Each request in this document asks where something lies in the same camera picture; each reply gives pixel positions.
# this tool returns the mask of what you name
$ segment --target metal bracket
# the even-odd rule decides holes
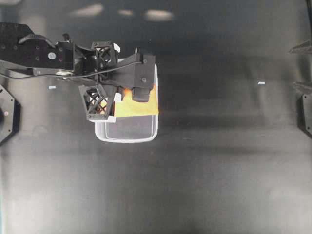
[[[0,85],[0,145],[20,127],[20,104]]]
[[[302,95],[304,127],[312,135],[312,95]]]

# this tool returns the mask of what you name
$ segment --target small white object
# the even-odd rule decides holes
[[[54,54],[53,52],[50,52],[50,53],[48,54],[48,58],[49,58],[49,59],[55,59],[56,57],[57,57],[57,55]]]
[[[114,45],[114,50],[117,50],[118,53],[120,53],[120,46],[115,43],[113,45]]]
[[[122,95],[120,93],[115,93],[114,102],[121,102],[121,101],[122,101]]]
[[[108,116],[107,120],[89,120],[93,123],[115,123],[116,117],[115,116]]]

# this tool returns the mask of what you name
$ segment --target black table surface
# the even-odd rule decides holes
[[[0,0],[0,20],[152,50],[160,111],[152,142],[106,143],[76,86],[0,78],[22,106],[0,147],[5,234],[312,232],[312,138],[292,88],[310,61],[288,54],[310,37],[304,0]]]

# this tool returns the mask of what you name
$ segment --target black cable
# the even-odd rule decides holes
[[[5,78],[7,78],[7,79],[31,79],[31,78],[36,78],[36,77],[84,78],[84,77],[90,77],[90,76],[94,76],[94,75],[98,75],[98,74],[102,74],[102,73],[116,71],[116,70],[119,70],[119,69],[122,69],[122,68],[125,68],[125,67],[132,66],[134,64],[139,64],[139,63],[142,64],[142,62],[136,61],[136,62],[131,62],[131,63],[125,64],[125,65],[122,65],[120,67],[115,67],[115,68],[111,68],[111,69],[108,69],[108,70],[104,70],[104,71],[100,71],[100,72],[93,72],[93,73],[89,73],[89,74],[85,74],[85,75],[79,75],[79,76],[62,76],[62,75],[55,75],[55,74],[42,74],[42,75],[37,75],[37,76],[28,76],[28,77],[17,78],[17,77],[11,77],[11,76],[5,75],[3,73],[0,73],[0,76],[3,76]]]
[[[311,33],[311,39],[312,39],[312,8],[311,8],[311,0],[306,0],[307,7],[308,7],[308,14],[309,14],[309,20],[310,20],[310,33]]]

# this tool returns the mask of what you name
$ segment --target screw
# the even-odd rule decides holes
[[[54,54],[53,52],[50,52],[50,53],[48,54],[48,58],[49,58],[49,59],[55,59],[56,57],[57,57],[57,55]]]

